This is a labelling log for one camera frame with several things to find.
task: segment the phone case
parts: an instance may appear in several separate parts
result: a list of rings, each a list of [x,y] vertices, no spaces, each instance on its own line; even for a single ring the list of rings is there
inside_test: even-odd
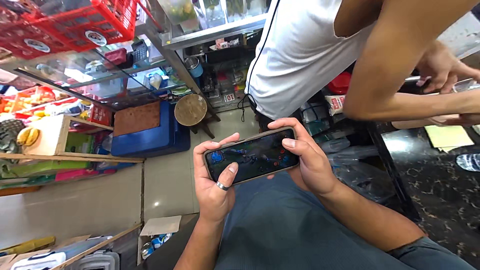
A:
[[[243,139],[243,140],[239,140],[239,141],[236,141],[236,142],[231,142],[231,143],[224,144],[224,145],[222,145],[220,148],[215,149],[215,150],[207,150],[207,151],[204,153],[204,164],[205,164],[205,166],[207,166],[206,156],[207,156],[207,154],[209,154],[209,153],[212,153],[212,152],[215,152],[215,151],[218,151],[218,150],[221,150],[221,149],[223,149],[223,148],[227,148],[227,147],[230,147],[230,146],[233,146],[233,145],[237,145],[237,144],[241,144],[241,143],[244,143],[244,142],[248,142],[248,141],[251,141],[251,140],[254,140],[254,139],[257,139],[257,138],[265,137],[265,136],[270,135],[270,134],[272,134],[272,133],[280,132],[280,131],[287,130],[287,129],[291,129],[291,130],[293,131],[293,137],[294,137],[295,139],[297,139],[297,133],[295,132],[295,129],[293,129],[293,127],[291,127],[291,126],[284,126],[284,127],[277,128],[277,129],[274,129],[274,130],[265,131],[265,132],[259,133],[259,134],[255,135],[255,136],[252,136],[252,137],[247,138],[247,139]],[[253,179],[257,179],[257,178],[260,178],[260,177],[267,176],[267,175],[269,175],[269,174],[276,173],[276,172],[281,172],[281,171],[289,170],[289,169],[295,168],[295,167],[297,167],[297,166],[298,166],[298,163],[297,163],[296,165],[293,165],[293,166],[290,166],[290,167],[287,167],[287,168],[284,168],[284,169],[280,169],[280,170],[278,170],[278,171],[274,171],[274,172],[262,174],[262,175],[259,175],[259,176],[257,176],[257,177],[253,177],[253,178],[250,178],[250,179],[247,179],[247,180],[243,180],[243,181],[241,181],[241,182],[234,183],[234,184],[232,184],[232,185],[241,184],[241,183],[244,183],[244,182],[253,180]],[[212,175],[210,175],[210,170],[208,169],[208,167],[207,167],[207,172],[208,172],[208,177],[210,177],[210,179],[213,181]]]

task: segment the silver ring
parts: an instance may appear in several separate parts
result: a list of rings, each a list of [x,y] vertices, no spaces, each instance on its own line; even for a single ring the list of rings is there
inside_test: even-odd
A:
[[[219,188],[221,188],[221,189],[223,189],[223,190],[225,190],[225,191],[227,191],[228,188],[230,188],[229,186],[224,186],[224,185],[222,185],[222,183],[220,183],[220,182],[218,182],[218,181],[217,181],[216,185],[217,185]]]

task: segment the white shirt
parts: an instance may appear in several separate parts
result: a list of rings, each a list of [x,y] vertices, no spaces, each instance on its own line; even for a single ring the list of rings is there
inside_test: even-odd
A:
[[[274,120],[291,115],[350,66],[373,27],[337,37],[334,20],[341,0],[279,1],[275,14],[276,1],[270,5],[245,88],[257,111]]]

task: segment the dark shorts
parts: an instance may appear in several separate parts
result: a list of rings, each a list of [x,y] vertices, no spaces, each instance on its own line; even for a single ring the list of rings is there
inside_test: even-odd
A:
[[[265,116],[263,114],[261,114],[260,112],[258,112],[256,110],[257,106],[256,104],[251,100],[251,97],[248,97],[248,101],[250,102],[250,108],[253,110],[253,112],[255,113],[255,115],[257,116],[258,118],[258,125],[260,126],[260,130],[261,132],[265,132],[265,131],[269,131],[270,129],[267,127],[269,123],[275,121],[273,120],[272,118],[268,117],[268,116]],[[296,111],[294,111],[289,117],[295,117],[297,118],[300,123],[301,123],[301,113],[300,113],[300,109],[297,109]]]

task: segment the smartphone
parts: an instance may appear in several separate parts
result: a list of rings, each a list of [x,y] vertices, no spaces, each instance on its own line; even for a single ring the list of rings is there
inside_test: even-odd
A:
[[[284,138],[296,139],[295,130],[292,127],[282,127],[206,151],[204,163],[210,179],[217,182],[220,174],[232,162],[239,165],[233,184],[297,166],[299,157],[283,148]]]

